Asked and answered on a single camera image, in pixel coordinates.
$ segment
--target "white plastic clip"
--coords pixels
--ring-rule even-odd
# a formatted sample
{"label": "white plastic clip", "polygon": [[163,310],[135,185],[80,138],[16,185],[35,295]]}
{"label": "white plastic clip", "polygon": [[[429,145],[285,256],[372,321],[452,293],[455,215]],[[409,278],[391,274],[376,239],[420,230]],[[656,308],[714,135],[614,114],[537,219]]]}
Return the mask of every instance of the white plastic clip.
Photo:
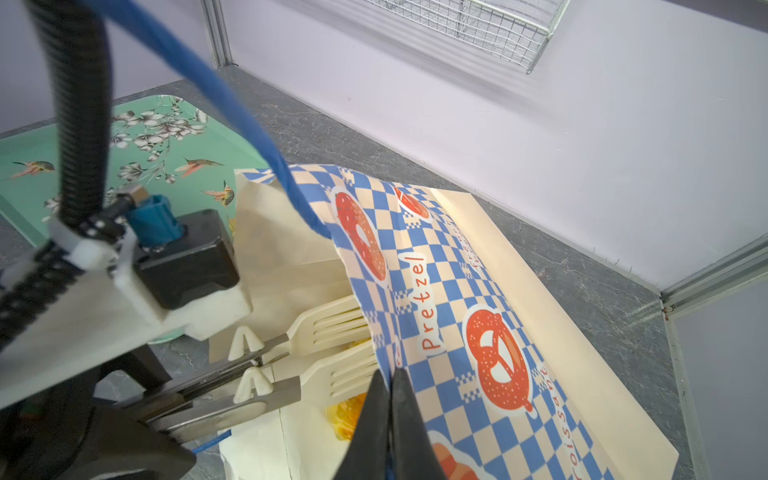
{"label": "white plastic clip", "polygon": [[118,252],[107,242],[81,237],[64,225],[58,217],[48,220],[48,234],[57,245],[69,254],[64,257],[80,270],[103,270],[118,258]]}
{"label": "white plastic clip", "polygon": [[237,384],[237,391],[233,397],[234,403],[243,403],[253,398],[253,391],[258,396],[269,395],[275,389],[272,382],[257,366],[252,366],[243,373],[243,378]]}
{"label": "white plastic clip", "polygon": [[232,362],[245,355],[245,344],[248,344],[248,350],[251,352],[258,352],[264,348],[264,342],[253,333],[253,330],[245,325],[237,327],[235,330],[235,337],[232,338],[232,345],[230,346],[230,355],[227,359]]}

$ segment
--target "black cable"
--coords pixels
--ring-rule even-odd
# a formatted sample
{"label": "black cable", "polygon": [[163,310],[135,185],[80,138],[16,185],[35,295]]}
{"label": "black cable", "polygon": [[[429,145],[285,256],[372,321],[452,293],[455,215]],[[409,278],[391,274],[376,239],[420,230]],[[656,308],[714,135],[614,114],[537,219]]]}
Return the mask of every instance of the black cable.
{"label": "black cable", "polygon": [[25,0],[48,63],[56,108],[61,199],[71,228],[101,210],[112,87],[104,23],[74,0]]}
{"label": "black cable", "polygon": [[[92,218],[104,202],[111,119],[111,65],[104,23],[74,0],[25,3],[51,76],[61,178],[58,218],[93,238],[104,235],[104,228],[96,228],[103,223],[106,237],[116,241],[121,227]],[[0,351],[83,274],[64,260],[66,255],[48,241],[35,255],[32,271],[0,299]]]}

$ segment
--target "bird illustration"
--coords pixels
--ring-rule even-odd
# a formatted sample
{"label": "bird illustration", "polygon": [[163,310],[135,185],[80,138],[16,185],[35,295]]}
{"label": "bird illustration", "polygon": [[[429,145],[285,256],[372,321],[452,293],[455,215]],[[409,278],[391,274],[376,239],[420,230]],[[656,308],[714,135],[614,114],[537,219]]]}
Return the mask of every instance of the bird illustration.
{"label": "bird illustration", "polygon": [[206,165],[218,165],[219,167],[222,167],[222,164],[218,164],[211,160],[187,160],[186,165],[182,165],[181,167],[177,168],[177,172],[184,172],[184,175],[181,176],[181,178],[186,177],[187,175],[191,175],[201,169],[202,167],[205,167]]}
{"label": "bird illustration", "polygon": [[221,202],[225,207],[231,204],[232,200],[235,198],[235,190],[232,190],[232,187],[227,185],[227,182],[224,182],[224,190],[221,192],[205,190],[203,193],[212,196],[215,201]]}
{"label": "bird illustration", "polygon": [[18,172],[16,175],[13,175],[8,180],[11,180],[12,178],[19,178],[24,177],[25,175],[37,175],[41,172],[52,172],[56,170],[53,168],[53,165],[48,162],[13,162],[17,165],[24,165],[26,168],[20,172]]}

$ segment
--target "blue checkered pattern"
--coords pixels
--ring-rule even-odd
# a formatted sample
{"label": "blue checkered pattern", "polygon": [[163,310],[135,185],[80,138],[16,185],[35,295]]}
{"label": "blue checkered pattern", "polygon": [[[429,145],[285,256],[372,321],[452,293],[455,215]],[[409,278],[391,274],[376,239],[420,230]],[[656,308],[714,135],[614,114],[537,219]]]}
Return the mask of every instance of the blue checkered pattern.
{"label": "blue checkered pattern", "polygon": [[[291,171],[316,211],[327,212],[333,191],[342,188],[357,200],[369,218],[389,269],[386,285],[376,282],[338,224],[328,223],[328,228],[371,326],[382,373],[386,379],[390,378],[395,366],[395,350],[400,349],[428,431],[437,432],[458,452],[468,455],[475,463],[470,467],[479,478],[572,478],[571,452],[566,452],[552,395],[540,371],[545,361],[485,268],[477,263],[472,265],[472,258],[462,247],[463,239],[452,233],[457,230],[452,219],[429,191],[382,182],[329,165],[294,165]],[[270,175],[270,172],[256,172],[246,177],[268,183],[272,180]],[[431,222],[403,208],[395,187],[426,207]],[[415,317],[417,308],[408,298],[413,287],[410,265],[397,257],[398,253],[410,252],[427,258],[426,271],[434,296],[437,325],[445,345],[445,352],[436,356],[428,357],[418,348],[421,336]],[[490,408],[484,400],[462,339],[465,313],[478,304],[500,312],[520,347],[531,376],[531,403],[538,414],[536,418],[525,413],[505,415]],[[559,382],[555,380],[554,384],[561,401],[567,402]],[[619,478],[615,469],[611,470],[612,464],[602,447],[595,444],[579,420],[575,407],[566,404],[563,410],[573,435],[571,447],[581,462],[582,478]]]}

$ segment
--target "wire basket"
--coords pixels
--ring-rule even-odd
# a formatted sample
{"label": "wire basket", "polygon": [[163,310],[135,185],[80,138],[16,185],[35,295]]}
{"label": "wire basket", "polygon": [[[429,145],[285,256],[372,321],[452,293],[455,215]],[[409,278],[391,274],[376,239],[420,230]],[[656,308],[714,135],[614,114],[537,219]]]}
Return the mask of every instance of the wire basket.
{"label": "wire basket", "polygon": [[533,71],[568,0],[365,0]]}

